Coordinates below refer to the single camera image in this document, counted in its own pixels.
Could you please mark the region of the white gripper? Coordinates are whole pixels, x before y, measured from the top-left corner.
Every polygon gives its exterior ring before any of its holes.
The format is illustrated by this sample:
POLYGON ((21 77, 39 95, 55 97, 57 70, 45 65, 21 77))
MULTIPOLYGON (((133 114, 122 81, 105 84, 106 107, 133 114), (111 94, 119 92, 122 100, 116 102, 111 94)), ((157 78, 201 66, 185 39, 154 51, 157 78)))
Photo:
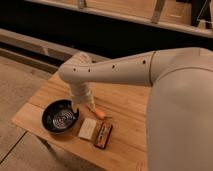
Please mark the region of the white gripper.
POLYGON ((95 106, 94 96, 88 83, 71 84, 70 90, 71 106, 74 113, 77 113, 81 104, 85 104, 87 107, 89 105, 95 106))

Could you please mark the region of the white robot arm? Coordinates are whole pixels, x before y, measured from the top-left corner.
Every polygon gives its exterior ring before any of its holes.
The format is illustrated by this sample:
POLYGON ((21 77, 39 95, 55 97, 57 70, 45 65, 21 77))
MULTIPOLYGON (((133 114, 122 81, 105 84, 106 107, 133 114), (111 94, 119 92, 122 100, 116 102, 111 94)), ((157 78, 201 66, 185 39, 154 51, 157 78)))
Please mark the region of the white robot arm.
POLYGON ((79 52, 59 76, 75 104, 90 106, 91 82, 149 86, 148 171, 213 171, 213 51, 155 50, 98 63, 79 52))

